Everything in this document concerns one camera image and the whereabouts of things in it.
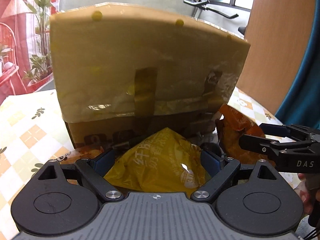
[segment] lampshade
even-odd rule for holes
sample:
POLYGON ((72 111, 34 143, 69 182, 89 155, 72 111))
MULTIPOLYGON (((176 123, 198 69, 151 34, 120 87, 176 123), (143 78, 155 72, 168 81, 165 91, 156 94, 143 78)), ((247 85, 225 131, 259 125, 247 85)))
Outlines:
POLYGON ((28 8, 28 6, 26 6, 23 0, 10 0, 1 18, 17 15, 20 13, 30 13, 30 12, 32 11, 28 8))

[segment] cardboard box flap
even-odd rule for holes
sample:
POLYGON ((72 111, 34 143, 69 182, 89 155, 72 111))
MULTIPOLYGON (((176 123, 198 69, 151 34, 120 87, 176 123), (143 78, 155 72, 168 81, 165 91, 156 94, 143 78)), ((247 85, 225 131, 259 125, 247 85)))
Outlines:
POLYGON ((51 17, 57 95, 68 123, 215 112, 250 45, 212 24, 125 4, 51 17))

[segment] pink chair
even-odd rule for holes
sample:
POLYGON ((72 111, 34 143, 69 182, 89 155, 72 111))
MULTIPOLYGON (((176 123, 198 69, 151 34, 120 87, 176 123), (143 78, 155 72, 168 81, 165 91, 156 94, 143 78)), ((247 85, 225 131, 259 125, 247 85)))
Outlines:
POLYGON ((4 84, 7 84, 10 87, 12 94, 16 95, 16 92, 14 90, 14 86, 11 81, 12 76, 16 75, 17 80, 21 84, 23 91, 25 93, 27 93, 26 87, 24 86, 22 79, 18 73, 19 67, 17 65, 16 39, 14 37, 14 33, 13 33, 12 29, 4 23, 0 23, 0 43, 3 45, 9 46, 9 48, 12 49, 12 51, 8 53, 8 57, 4 58, 4 64, 6 62, 13 63, 13 66, 9 70, 4 72, 2 74, 2 76, 0 77, 0 87, 3 86, 4 84))

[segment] white wall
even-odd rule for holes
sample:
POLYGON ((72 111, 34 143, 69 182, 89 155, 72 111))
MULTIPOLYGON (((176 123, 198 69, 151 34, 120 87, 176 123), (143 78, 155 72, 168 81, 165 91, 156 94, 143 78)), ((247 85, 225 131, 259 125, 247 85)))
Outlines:
MULTIPOLYGON (((121 2, 138 4, 146 7, 152 7, 188 16, 193 16, 195 13, 195 8, 190 5, 184 4, 183 0, 60 0, 60 10, 66 11, 69 9, 94 5, 103 2, 121 2)), ((207 10, 201 11, 199 9, 195 13, 195 17, 211 22, 215 25, 218 25, 221 28, 224 28, 228 31, 242 36, 242 34, 238 32, 238 27, 243 27, 248 24, 250 12, 220 5, 209 6, 227 15, 233 15, 237 13, 239 17, 235 19, 227 19, 214 12, 207 10)))

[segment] gray ribbed panel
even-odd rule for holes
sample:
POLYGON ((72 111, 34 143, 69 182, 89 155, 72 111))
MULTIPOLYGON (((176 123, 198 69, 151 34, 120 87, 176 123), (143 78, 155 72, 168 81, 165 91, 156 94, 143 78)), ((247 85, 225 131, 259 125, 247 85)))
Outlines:
MULTIPOLYGON (((37 237, 25 233, 14 240, 254 240, 220 222, 206 203, 196 203, 184 193, 130 193, 118 203, 108 203, 94 221, 64 236, 37 237)), ((293 233, 261 238, 298 240, 293 233)))

